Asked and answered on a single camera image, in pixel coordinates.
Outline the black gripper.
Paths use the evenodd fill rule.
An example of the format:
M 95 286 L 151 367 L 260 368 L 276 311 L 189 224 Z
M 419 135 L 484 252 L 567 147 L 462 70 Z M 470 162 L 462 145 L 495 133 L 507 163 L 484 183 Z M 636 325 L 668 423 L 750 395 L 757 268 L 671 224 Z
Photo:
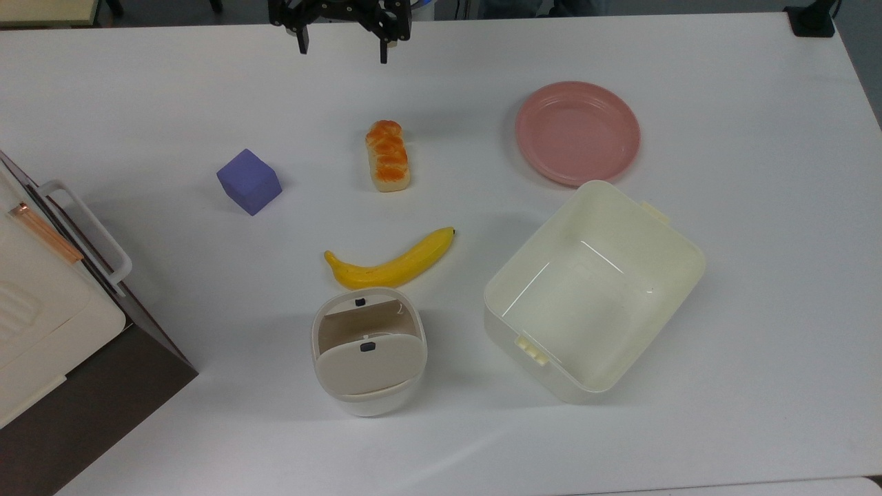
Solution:
M 269 22 L 297 38 L 301 54 L 308 53 L 308 26 L 318 19 L 355 22 L 379 40 L 379 61 L 388 62 L 391 41 L 411 38 L 409 1 L 269 1 Z

